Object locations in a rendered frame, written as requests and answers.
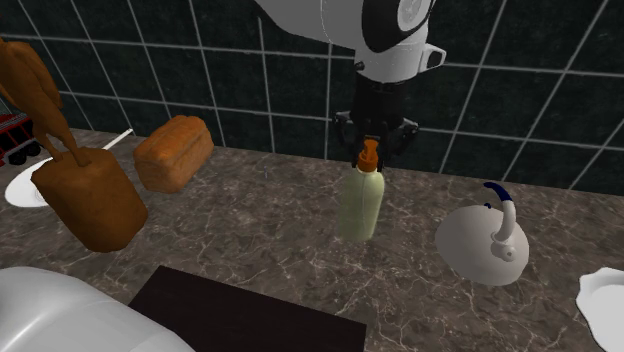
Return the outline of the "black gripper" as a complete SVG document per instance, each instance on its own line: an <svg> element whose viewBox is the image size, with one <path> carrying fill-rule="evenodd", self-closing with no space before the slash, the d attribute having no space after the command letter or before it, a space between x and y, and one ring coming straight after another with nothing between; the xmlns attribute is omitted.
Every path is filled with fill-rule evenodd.
<svg viewBox="0 0 624 352"><path fill-rule="evenodd" d="M405 81L381 83L362 74L356 75L356 89L350 112L336 112L333 117L338 142L349 154L352 165L358 163L365 135L379 137L378 172L383 171L385 163L393 156L401 156L414 141L419 124L411 120L404 120L403 123L402 105L405 96ZM351 121L356 129L355 137L349 140L346 132ZM398 139L393 140L392 131L397 128L401 134Z"/></svg>

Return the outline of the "green bottle with orange pump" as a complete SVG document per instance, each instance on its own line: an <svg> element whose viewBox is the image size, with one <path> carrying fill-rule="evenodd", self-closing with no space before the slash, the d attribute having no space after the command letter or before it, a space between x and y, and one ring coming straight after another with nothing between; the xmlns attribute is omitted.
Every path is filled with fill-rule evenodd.
<svg viewBox="0 0 624 352"><path fill-rule="evenodd" d="M385 191L378 171L379 142L366 137L355 167L345 177L340 199L338 235L345 240L367 241L374 234Z"/></svg>

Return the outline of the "brown bread loaf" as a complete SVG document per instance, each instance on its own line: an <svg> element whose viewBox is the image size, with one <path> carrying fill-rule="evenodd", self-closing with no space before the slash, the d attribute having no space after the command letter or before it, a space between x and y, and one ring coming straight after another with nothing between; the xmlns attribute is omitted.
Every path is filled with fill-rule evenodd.
<svg viewBox="0 0 624 352"><path fill-rule="evenodd" d="M172 194L185 187L213 150L203 119L176 115L135 148L134 167L147 190Z"/></svg>

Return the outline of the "dark robot stand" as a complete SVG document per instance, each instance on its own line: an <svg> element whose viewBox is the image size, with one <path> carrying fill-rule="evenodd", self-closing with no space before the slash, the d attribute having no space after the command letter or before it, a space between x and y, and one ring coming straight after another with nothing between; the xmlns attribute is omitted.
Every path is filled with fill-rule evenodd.
<svg viewBox="0 0 624 352"><path fill-rule="evenodd" d="M129 307L196 352L364 352L366 325L159 266Z"/></svg>

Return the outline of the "white scalloped plate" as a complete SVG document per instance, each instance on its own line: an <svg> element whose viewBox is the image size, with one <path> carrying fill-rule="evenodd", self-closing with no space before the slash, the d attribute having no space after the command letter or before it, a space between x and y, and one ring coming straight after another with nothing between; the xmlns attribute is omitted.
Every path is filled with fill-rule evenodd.
<svg viewBox="0 0 624 352"><path fill-rule="evenodd" d="M624 271L603 267L579 278L576 305L604 352L624 352Z"/></svg>

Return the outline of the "red toy fire truck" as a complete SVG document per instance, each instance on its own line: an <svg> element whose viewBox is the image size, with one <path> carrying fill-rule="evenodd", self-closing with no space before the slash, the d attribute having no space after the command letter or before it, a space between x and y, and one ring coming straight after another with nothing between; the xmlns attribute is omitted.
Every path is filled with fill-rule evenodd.
<svg viewBox="0 0 624 352"><path fill-rule="evenodd" d="M40 154L42 145L33 135L33 121L25 113L0 114L0 167L23 165Z"/></svg>

